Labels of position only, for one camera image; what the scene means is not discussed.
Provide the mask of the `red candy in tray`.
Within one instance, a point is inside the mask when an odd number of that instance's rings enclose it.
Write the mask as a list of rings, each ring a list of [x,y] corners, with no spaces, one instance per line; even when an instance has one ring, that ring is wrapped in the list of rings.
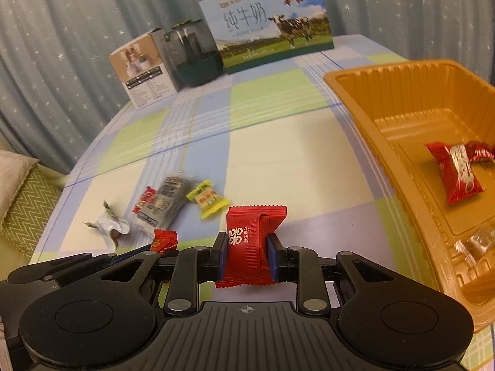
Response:
[[[494,162],[494,147],[480,141],[466,143],[467,155],[471,163]]]
[[[481,183],[471,169],[464,144],[434,142],[426,143],[425,147],[437,162],[448,204],[456,204],[483,192]]]

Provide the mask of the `orange plastic tray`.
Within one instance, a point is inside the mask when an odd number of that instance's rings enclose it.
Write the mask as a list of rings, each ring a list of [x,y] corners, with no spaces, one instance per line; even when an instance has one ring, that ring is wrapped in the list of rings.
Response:
[[[494,254],[470,266],[455,243],[494,222],[494,166],[473,171],[482,192],[449,204],[428,143],[494,142],[494,88],[450,59],[326,73],[394,187],[436,286],[470,312],[476,332],[494,322]]]

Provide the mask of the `plaid tablecloth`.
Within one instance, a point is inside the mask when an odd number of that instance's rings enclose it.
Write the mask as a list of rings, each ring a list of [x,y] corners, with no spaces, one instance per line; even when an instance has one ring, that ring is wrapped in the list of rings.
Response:
[[[122,217],[168,173],[210,179],[235,205],[280,204],[277,234],[323,257],[350,250],[427,286],[434,277],[398,196],[327,72],[390,64],[399,56],[361,35],[188,89],[151,106],[123,108],[74,167],[33,262],[113,245],[87,227],[103,203]],[[363,370],[322,322],[298,318],[290,283],[200,287],[198,321],[167,328],[142,370]]]

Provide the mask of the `white green wrapper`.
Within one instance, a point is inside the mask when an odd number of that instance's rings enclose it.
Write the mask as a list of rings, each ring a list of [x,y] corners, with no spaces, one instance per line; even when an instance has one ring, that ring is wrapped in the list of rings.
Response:
[[[103,208],[103,214],[96,221],[84,222],[84,225],[95,229],[109,248],[117,250],[121,237],[129,234],[130,225],[124,218],[117,216],[106,201],[103,202]]]

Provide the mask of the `blue star curtain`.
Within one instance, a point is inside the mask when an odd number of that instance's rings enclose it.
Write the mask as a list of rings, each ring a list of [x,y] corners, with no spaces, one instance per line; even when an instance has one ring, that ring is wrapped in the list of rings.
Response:
[[[201,0],[1,0],[1,145],[68,173],[128,101],[108,59],[152,28],[201,17]],[[409,59],[494,64],[494,0],[325,0],[335,35]]]

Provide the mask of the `blue milk carton box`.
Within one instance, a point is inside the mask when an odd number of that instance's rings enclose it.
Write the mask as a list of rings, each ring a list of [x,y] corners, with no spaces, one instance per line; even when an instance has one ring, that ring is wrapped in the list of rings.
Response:
[[[325,0],[202,0],[226,72],[334,48]]]

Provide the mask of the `beige pillow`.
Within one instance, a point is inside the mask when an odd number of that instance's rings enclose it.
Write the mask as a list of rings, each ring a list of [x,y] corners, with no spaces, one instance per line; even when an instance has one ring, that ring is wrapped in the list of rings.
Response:
[[[0,215],[1,222],[7,216],[7,212],[16,199],[16,196],[30,174],[33,167],[38,163],[37,159],[1,150],[0,157]]]

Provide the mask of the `green sofa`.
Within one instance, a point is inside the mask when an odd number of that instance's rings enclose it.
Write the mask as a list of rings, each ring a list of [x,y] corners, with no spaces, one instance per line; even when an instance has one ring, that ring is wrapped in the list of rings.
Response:
[[[1,145],[1,278],[27,265],[66,176]]]

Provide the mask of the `green zigzag cushion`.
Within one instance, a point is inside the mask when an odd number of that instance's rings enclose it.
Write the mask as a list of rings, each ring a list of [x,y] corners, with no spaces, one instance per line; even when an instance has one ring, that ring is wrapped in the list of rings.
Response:
[[[52,185],[36,165],[1,222],[1,237],[27,260],[32,258],[60,195],[60,189]]]

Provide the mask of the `small beige product box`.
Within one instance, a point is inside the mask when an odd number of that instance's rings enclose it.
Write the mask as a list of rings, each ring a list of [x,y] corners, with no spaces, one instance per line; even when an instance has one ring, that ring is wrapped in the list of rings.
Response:
[[[176,95],[180,82],[166,56],[165,31],[154,28],[109,55],[119,82],[140,110]]]

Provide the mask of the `yellow green candy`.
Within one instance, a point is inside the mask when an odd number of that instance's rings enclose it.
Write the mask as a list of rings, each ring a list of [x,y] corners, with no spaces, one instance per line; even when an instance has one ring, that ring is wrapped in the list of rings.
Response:
[[[209,218],[230,204],[227,198],[217,193],[210,179],[198,183],[185,197],[189,201],[197,203],[202,220]]]

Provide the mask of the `small red white candy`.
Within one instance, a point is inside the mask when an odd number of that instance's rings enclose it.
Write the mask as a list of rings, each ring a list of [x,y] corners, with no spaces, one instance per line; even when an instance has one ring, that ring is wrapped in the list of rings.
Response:
[[[137,214],[141,211],[144,205],[156,194],[156,190],[150,186],[147,186],[142,194],[137,199],[135,205],[132,208],[132,212]]]

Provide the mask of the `clear wrapped candy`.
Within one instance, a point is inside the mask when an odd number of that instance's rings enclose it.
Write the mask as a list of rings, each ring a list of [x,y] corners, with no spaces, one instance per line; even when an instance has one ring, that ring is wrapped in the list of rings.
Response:
[[[494,226],[480,226],[467,240],[457,240],[454,248],[469,267],[475,267],[482,257],[494,247]]]

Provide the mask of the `large red candy packet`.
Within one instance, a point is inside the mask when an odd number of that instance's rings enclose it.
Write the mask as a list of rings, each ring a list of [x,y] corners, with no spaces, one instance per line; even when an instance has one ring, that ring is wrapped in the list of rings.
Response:
[[[216,288],[273,284],[267,257],[267,236],[287,216],[284,205],[231,206],[226,213],[228,246],[223,278]]]

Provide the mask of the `grey black snack packet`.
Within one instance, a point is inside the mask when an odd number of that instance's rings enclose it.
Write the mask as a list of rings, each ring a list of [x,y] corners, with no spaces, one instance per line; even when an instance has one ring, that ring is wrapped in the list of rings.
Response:
[[[195,178],[177,171],[168,173],[151,198],[137,214],[133,223],[138,230],[153,235],[155,229],[168,229],[186,204],[185,195],[192,189]]]

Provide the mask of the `dark green glass jar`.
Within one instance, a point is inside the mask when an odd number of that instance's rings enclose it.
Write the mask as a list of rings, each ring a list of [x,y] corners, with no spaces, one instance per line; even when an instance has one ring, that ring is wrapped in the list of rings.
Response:
[[[204,85],[223,73],[222,57],[203,20],[177,23],[165,33],[164,40],[173,72],[183,85]]]

